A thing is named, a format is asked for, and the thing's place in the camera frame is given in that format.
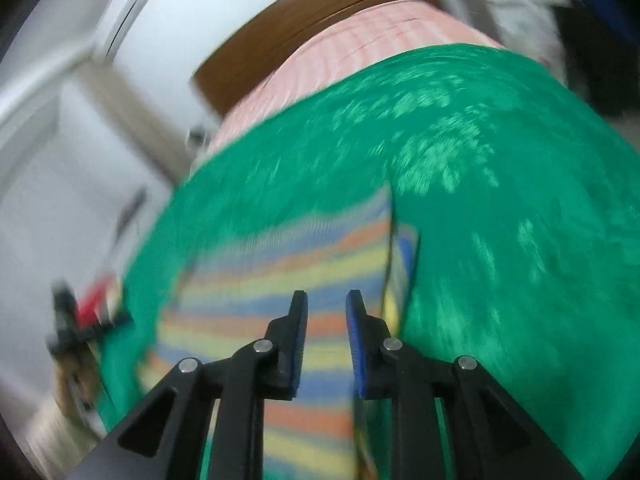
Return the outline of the left hand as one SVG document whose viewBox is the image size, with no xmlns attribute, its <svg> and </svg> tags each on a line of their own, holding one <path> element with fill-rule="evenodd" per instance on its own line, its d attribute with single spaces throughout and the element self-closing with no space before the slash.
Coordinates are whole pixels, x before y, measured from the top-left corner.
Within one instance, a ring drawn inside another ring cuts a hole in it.
<svg viewBox="0 0 640 480">
<path fill-rule="evenodd" d="M 62 414 L 80 422 L 101 391 L 96 357 L 88 346 L 53 357 L 54 398 Z"/>
</svg>

